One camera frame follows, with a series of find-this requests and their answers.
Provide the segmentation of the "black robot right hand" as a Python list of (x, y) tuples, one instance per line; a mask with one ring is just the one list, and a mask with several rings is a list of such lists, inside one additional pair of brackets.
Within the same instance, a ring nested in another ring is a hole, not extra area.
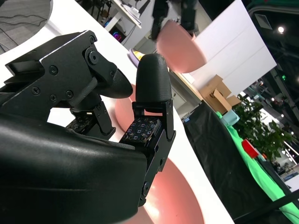
[(0, 221), (112, 224), (145, 204), (174, 142), (157, 53), (132, 86), (94, 32), (57, 36), (9, 62), (0, 90)]

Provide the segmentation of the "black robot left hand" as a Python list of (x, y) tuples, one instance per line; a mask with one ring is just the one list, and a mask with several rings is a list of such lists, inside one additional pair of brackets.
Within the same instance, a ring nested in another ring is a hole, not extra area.
[(180, 5), (179, 14), (181, 17), (180, 25), (190, 34), (193, 35), (198, 31), (198, 25), (195, 22), (197, 0), (156, 0), (154, 3), (152, 17), (154, 19), (151, 29), (150, 38), (154, 41), (160, 33), (163, 20), (168, 16), (169, 5)]

